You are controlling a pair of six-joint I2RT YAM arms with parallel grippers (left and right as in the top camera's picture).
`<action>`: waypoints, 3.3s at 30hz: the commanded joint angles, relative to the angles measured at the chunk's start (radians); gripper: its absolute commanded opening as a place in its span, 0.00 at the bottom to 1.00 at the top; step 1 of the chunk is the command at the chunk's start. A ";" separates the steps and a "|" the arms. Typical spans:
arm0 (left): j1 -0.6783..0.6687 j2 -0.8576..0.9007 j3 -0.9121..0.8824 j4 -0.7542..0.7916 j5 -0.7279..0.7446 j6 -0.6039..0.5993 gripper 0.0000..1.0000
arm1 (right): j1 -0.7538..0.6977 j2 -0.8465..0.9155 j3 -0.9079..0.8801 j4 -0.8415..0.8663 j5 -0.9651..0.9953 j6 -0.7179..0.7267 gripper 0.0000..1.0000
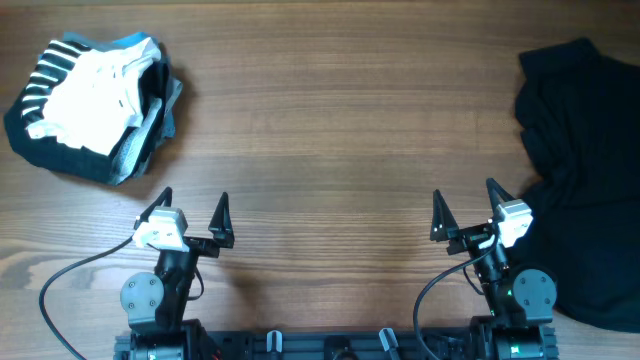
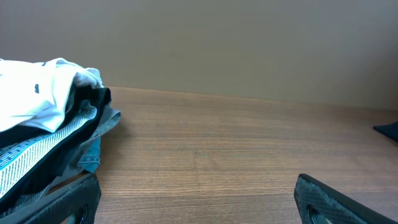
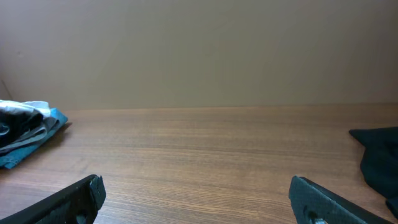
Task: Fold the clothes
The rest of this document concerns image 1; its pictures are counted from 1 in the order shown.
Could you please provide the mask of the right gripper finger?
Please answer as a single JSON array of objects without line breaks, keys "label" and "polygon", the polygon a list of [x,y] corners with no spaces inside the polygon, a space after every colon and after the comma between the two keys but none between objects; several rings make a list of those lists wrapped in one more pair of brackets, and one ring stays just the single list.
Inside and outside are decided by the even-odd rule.
[{"label": "right gripper finger", "polygon": [[498,211],[499,205],[510,205],[515,198],[509,194],[494,178],[488,178],[486,180],[486,187],[491,204],[491,209],[494,213]]},{"label": "right gripper finger", "polygon": [[433,192],[433,215],[430,230],[431,241],[449,241],[458,237],[459,226],[438,189]]}]

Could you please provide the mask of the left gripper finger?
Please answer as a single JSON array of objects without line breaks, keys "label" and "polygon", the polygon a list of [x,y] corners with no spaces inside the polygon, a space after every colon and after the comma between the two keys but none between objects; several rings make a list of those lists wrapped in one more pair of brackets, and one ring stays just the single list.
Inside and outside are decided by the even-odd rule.
[{"label": "left gripper finger", "polygon": [[235,243],[235,235],[229,209],[229,196],[223,192],[216,205],[208,230],[212,233],[213,241],[220,248],[231,249]]},{"label": "left gripper finger", "polygon": [[158,206],[170,207],[172,203],[173,190],[167,186],[160,195],[138,216],[138,222],[147,222],[153,210]]}]

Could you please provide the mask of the black t-shirt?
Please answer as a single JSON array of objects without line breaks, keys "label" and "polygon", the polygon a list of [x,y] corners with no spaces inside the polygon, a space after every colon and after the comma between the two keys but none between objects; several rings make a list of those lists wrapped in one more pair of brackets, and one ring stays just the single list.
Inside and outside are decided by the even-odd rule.
[{"label": "black t-shirt", "polygon": [[557,308],[592,326],[639,330],[639,68],[587,38],[523,52],[515,100],[540,179],[533,223],[511,250],[557,281]]}]

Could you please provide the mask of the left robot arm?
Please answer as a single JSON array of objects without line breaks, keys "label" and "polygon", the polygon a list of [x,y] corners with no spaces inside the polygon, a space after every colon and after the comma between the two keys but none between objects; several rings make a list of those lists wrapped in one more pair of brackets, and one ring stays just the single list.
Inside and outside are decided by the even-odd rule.
[{"label": "left robot arm", "polygon": [[120,292],[128,317],[130,343],[117,359],[221,359],[216,344],[197,319],[186,320],[186,305],[198,297],[192,283],[202,280],[197,264],[202,257],[217,258],[234,246],[229,196],[223,193],[208,225],[209,237],[188,236],[184,212],[172,205],[172,189],[136,218],[132,242],[158,251],[151,272],[130,277]]}]

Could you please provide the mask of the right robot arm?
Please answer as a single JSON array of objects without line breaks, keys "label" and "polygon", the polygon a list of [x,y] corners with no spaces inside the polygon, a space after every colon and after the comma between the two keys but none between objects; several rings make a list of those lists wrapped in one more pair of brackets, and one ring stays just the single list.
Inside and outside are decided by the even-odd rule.
[{"label": "right robot arm", "polygon": [[507,251],[533,222],[532,210],[494,179],[486,181],[493,211],[483,224],[461,228],[440,191],[433,192],[430,239],[446,242],[447,253],[466,253],[480,282],[474,287],[488,305],[488,316],[474,316],[466,328],[426,330],[428,359],[556,359],[553,320],[556,282],[537,267],[514,265]]}]

